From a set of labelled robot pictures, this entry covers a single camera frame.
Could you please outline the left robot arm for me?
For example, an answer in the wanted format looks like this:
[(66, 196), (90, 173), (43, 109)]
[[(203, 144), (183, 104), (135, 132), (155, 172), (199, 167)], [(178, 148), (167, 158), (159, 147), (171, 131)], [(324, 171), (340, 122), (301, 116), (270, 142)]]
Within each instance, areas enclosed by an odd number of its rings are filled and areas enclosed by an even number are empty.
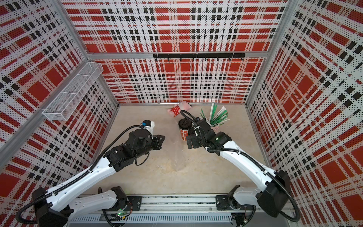
[(106, 152), (89, 168), (66, 182), (45, 190), (33, 192), (36, 223), (40, 227), (64, 227), (70, 219), (98, 210), (123, 210), (129, 200), (121, 187), (83, 197), (86, 190), (103, 179), (112, 176), (137, 158), (153, 150), (160, 150), (165, 140), (163, 135), (151, 135), (147, 129), (137, 128), (129, 133), (128, 140)]

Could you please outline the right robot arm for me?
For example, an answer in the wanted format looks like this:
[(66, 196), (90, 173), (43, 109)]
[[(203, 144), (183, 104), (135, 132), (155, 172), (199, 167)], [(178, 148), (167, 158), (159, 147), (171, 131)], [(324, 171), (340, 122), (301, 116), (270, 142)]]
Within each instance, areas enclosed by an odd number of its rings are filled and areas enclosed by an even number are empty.
[(258, 190), (247, 196), (239, 186), (232, 190), (230, 206), (236, 209), (245, 204), (259, 206), (266, 214), (276, 218), (283, 214), (283, 208), (292, 198), (290, 178), (287, 172), (275, 171), (257, 161), (240, 148), (224, 132), (215, 133), (206, 120), (191, 127), (186, 137), (189, 149), (203, 147), (231, 162), (257, 186)]

